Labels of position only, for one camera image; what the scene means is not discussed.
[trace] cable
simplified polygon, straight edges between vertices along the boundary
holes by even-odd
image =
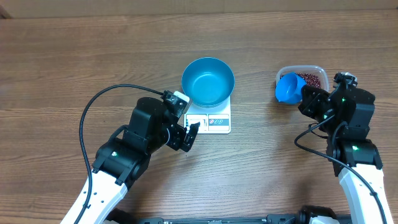
[[[341,122],[335,129],[335,131],[333,132],[333,135],[331,136],[331,145],[333,147],[336,147],[336,135],[338,130],[340,130],[341,127],[348,125],[347,122],[343,121]]]
[[[349,171],[351,171],[353,174],[355,174],[355,176],[356,176],[357,178],[359,178],[359,179],[363,182],[363,184],[366,185],[366,187],[367,187],[367,188],[369,189],[369,191],[371,192],[371,195],[374,197],[374,199],[375,199],[375,201],[376,201],[376,203],[377,203],[377,206],[379,207],[381,219],[383,220],[383,223],[384,223],[384,224],[387,224],[386,214],[384,213],[384,209],[383,209],[383,207],[382,207],[382,205],[381,205],[380,199],[379,199],[379,197],[377,196],[377,192],[375,192],[375,191],[373,190],[372,186],[370,186],[369,183],[368,183],[359,173],[357,173],[353,168],[349,167],[347,164],[344,164],[343,162],[341,162],[341,161],[339,161],[339,160],[337,160],[337,159],[335,159],[335,158],[333,158],[333,157],[330,157],[330,156],[328,156],[328,155],[326,155],[326,154],[324,154],[324,153],[315,151],[315,150],[313,150],[313,149],[307,148],[307,147],[302,146],[302,145],[300,145],[299,143],[297,143],[297,141],[298,141],[301,137],[303,137],[304,135],[306,135],[306,134],[308,134],[309,132],[313,131],[314,129],[319,128],[321,125],[323,125],[323,124],[325,124],[326,122],[328,122],[329,120],[331,120],[334,116],[335,116],[335,115],[330,116],[329,118],[327,118],[326,120],[322,121],[321,123],[319,123],[319,124],[315,125],[314,127],[312,127],[312,128],[310,128],[310,129],[304,131],[303,133],[299,134],[299,136],[297,136],[297,137],[294,139],[294,144],[295,144],[297,147],[299,147],[299,148],[301,148],[301,149],[303,149],[303,150],[306,150],[307,152],[314,153],[314,154],[316,154],[316,155],[318,155],[318,156],[322,156],[322,157],[324,157],[324,158],[326,158],[326,159],[329,159],[329,160],[331,160],[331,161],[333,161],[333,162],[336,162],[336,163],[342,165],[344,168],[347,168],[347,169],[348,169]]]
[[[308,128],[310,129],[314,124],[318,124],[318,123],[309,124],[309,125],[308,125]],[[328,138],[328,136],[322,136],[322,135],[319,135],[319,134],[317,134],[317,133],[315,133],[315,132],[313,132],[313,131],[311,131],[311,133],[314,134],[314,135],[316,135],[316,136],[318,136],[318,137],[320,137],[320,138],[323,138],[323,139],[327,139],[327,138]]]
[[[119,88],[119,87],[129,87],[129,88],[137,88],[140,90],[146,90],[149,91],[151,93],[155,93],[155,94],[159,94],[159,95],[163,95],[162,92],[156,91],[156,90],[152,90],[150,88],[146,88],[143,86],[139,86],[139,85],[133,85],[133,84],[118,84],[118,85],[113,85],[113,86],[109,86],[103,90],[101,90],[100,92],[98,92],[95,96],[92,97],[92,99],[87,103],[86,108],[83,111],[83,114],[81,115],[80,118],[80,124],[79,124],[79,140],[80,140],[80,147],[81,147],[81,153],[83,153],[83,158],[85,160],[85,164],[86,164],[86,168],[87,168],[87,174],[88,174],[88,190],[87,190],[87,198],[85,203],[83,204],[83,208],[81,209],[79,216],[77,216],[76,220],[75,220],[75,224],[78,224],[80,219],[82,218],[87,206],[88,206],[88,202],[90,201],[90,197],[91,197],[91,191],[93,189],[93,176],[91,174],[91,168],[90,168],[90,162],[88,161],[87,158],[87,152],[86,152],[86,147],[85,147],[85,143],[83,140],[83,123],[85,121],[85,117],[88,111],[88,108],[90,108],[91,104],[93,104],[93,102],[95,101],[95,99],[97,99],[99,96],[101,96],[103,93],[106,93],[107,91],[110,91],[114,88]]]

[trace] blue plastic cup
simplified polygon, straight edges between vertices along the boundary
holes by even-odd
[[[302,100],[301,89],[305,80],[294,72],[284,75],[278,82],[275,89],[275,96],[279,102],[295,104]]]

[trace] red beans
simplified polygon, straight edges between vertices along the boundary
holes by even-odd
[[[296,73],[296,75],[302,77],[307,83],[307,85],[321,88],[321,81],[319,80],[318,76],[309,73]]]

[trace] scale label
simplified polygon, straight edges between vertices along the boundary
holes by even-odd
[[[209,119],[209,126],[229,126],[229,119]]]
[[[209,131],[228,131],[228,114],[209,114]]]

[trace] plastic container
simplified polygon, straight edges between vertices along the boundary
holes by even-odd
[[[329,92],[328,75],[321,67],[316,65],[293,65],[293,66],[284,67],[281,70],[279,70],[279,72],[276,74],[276,84],[278,84],[281,75],[286,75],[290,72],[309,73],[316,75],[317,77],[319,77],[319,80],[321,81],[321,88]]]

